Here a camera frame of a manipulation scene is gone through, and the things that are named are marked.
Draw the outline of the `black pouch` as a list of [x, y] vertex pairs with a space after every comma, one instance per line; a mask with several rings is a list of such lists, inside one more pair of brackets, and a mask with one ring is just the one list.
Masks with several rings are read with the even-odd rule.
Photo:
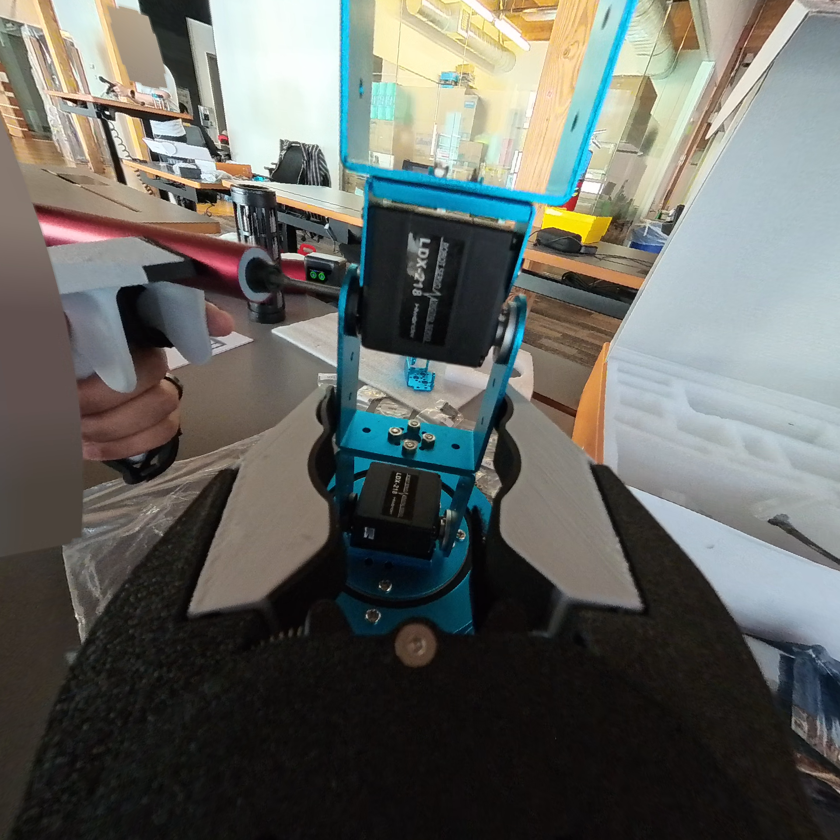
[[544, 227], [534, 235], [536, 246], [554, 253], [573, 256], [595, 256], [597, 247], [583, 242], [580, 234], [558, 227]]

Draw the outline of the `blue toy robot arm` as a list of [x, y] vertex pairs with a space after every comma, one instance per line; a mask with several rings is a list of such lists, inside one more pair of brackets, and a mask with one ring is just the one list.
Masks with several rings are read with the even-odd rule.
[[[364, 161], [376, 2], [341, 3], [341, 157], [366, 183], [360, 265], [339, 299], [332, 493], [348, 551], [338, 603], [360, 634], [480, 624], [480, 562], [501, 487], [497, 416], [528, 315], [524, 296], [508, 297], [536, 204], [564, 202], [582, 171], [634, 6], [598, 3], [548, 183], [519, 191], [457, 181], [449, 164], [421, 174]], [[491, 355], [474, 434], [422, 436], [415, 418], [360, 412], [362, 349], [473, 369]]]

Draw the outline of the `small clear screw bags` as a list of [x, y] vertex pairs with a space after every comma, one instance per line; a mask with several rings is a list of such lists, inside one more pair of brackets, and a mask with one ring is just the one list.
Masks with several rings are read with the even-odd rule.
[[476, 421], [469, 420], [453, 404], [437, 400], [420, 411], [415, 419], [421, 424], [421, 435], [431, 434], [436, 438], [465, 438], [472, 436]]

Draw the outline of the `printed instruction sheet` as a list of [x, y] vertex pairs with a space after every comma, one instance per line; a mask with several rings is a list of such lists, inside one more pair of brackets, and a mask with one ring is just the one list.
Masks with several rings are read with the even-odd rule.
[[[212, 356], [219, 355], [229, 350], [237, 349], [252, 343], [254, 340], [239, 332], [231, 332], [223, 337], [211, 337]], [[164, 350], [167, 364], [170, 370], [176, 370], [190, 364], [191, 362], [177, 349], [167, 348]]]

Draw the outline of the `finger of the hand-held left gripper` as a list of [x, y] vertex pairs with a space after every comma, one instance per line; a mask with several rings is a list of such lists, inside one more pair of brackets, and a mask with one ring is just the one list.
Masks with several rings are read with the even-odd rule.
[[60, 291], [120, 289], [158, 281], [180, 284], [196, 275], [188, 257], [144, 238], [53, 245], [47, 254]]

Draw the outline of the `yellow bin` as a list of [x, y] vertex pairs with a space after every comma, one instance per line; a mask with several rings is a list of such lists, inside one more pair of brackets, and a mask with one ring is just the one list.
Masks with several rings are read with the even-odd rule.
[[603, 217], [547, 206], [542, 213], [542, 228], [557, 228], [579, 235], [584, 245], [624, 245], [632, 226], [631, 219]]

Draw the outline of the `clear plastic bag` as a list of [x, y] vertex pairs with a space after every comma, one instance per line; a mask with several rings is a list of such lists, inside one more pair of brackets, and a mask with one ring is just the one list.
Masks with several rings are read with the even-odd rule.
[[162, 476], [140, 485], [115, 479], [84, 491], [80, 537], [62, 547], [81, 642], [133, 569], [207, 483], [221, 470], [237, 467], [263, 436], [178, 460]]

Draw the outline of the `wooden background desk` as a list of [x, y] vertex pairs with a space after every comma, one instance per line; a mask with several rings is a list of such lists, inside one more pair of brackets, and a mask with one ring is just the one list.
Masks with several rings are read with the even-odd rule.
[[[364, 199], [351, 192], [314, 185], [293, 185], [263, 182], [278, 195], [279, 205], [316, 214], [354, 228], [361, 228]], [[530, 244], [525, 251], [523, 267], [573, 272], [620, 287], [638, 290], [652, 269], [657, 256], [625, 246], [599, 244], [593, 255], [555, 253]]]

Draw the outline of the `black ribbed cylinder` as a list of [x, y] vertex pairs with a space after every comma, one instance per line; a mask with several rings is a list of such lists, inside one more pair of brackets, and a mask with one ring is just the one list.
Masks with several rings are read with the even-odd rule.
[[[274, 192], [259, 184], [232, 185], [229, 192], [234, 205], [238, 241], [262, 248], [278, 264], [281, 237]], [[252, 321], [263, 324], [283, 322], [286, 318], [283, 292], [274, 290], [262, 302], [250, 301], [248, 314]]]

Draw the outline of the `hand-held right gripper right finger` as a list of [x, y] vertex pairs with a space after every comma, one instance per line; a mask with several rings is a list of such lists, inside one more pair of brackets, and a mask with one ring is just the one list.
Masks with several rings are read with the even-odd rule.
[[592, 461], [517, 392], [497, 420], [481, 630], [555, 635], [578, 608], [644, 614]]

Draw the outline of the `striped black jacket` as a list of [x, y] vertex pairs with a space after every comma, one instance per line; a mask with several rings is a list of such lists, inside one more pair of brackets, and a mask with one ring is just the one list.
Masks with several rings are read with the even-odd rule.
[[269, 168], [271, 182], [303, 185], [332, 186], [332, 178], [322, 148], [316, 143], [279, 140], [276, 163]]

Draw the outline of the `white case with foam insert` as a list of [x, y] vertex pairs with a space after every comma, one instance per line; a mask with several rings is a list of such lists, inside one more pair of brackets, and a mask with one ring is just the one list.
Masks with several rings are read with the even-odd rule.
[[602, 461], [749, 635], [838, 658], [838, 2], [793, 2], [605, 358]]

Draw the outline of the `red electric screwdriver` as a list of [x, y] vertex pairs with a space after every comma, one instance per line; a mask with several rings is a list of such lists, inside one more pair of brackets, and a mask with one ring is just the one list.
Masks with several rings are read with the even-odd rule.
[[[332, 301], [340, 296], [339, 288], [292, 279], [281, 263], [275, 263], [260, 247], [44, 204], [34, 208], [47, 246], [135, 237], [188, 257], [196, 275], [185, 283], [176, 283], [182, 286], [253, 302], [264, 301], [272, 291], [299, 292]], [[94, 290], [59, 290], [59, 294], [88, 291]]]

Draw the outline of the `small blue metal bracket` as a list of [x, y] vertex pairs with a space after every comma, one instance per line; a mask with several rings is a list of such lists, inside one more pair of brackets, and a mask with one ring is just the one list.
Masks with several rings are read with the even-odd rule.
[[416, 356], [403, 356], [397, 364], [395, 377], [399, 384], [416, 393], [432, 392], [436, 382], [430, 360]]

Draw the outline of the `person's left hand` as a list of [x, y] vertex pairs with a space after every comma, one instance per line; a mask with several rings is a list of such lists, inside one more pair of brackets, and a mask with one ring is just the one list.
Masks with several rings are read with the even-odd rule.
[[159, 348], [132, 351], [136, 386], [117, 392], [93, 374], [77, 380], [81, 455], [103, 463], [127, 459], [167, 444], [181, 425], [181, 392], [166, 376]]

